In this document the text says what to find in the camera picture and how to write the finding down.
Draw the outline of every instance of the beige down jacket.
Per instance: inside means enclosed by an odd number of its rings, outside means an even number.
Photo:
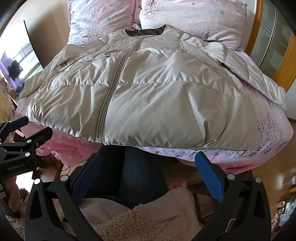
[[[105,145],[255,150],[254,106],[234,74],[285,108],[285,90],[237,52],[169,25],[67,45],[22,97],[38,89],[30,121]]]

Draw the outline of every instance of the person's hand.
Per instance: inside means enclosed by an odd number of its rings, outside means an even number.
[[[16,180],[17,177],[11,177],[4,181],[6,188],[10,191],[8,206],[13,213],[20,209],[20,192],[17,184],[15,183]]]

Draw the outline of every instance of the jeans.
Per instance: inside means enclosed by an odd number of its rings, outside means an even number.
[[[85,198],[104,198],[130,209],[154,201],[168,192],[156,154],[132,146],[103,146],[101,166]]]

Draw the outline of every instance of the pillow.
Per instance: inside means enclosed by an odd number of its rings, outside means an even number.
[[[140,0],[67,0],[67,3],[68,44],[83,45],[123,28],[134,30],[139,24]]]
[[[142,0],[143,29],[171,25],[205,41],[239,47],[247,21],[247,4],[237,0]]]

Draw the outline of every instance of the television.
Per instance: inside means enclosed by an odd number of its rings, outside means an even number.
[[[30,42],[25,21],[13,30],[5,43],[4,53],[0,56],[0,70],[13,90],[19,94],[25,81],[42,71],[43,66]]]

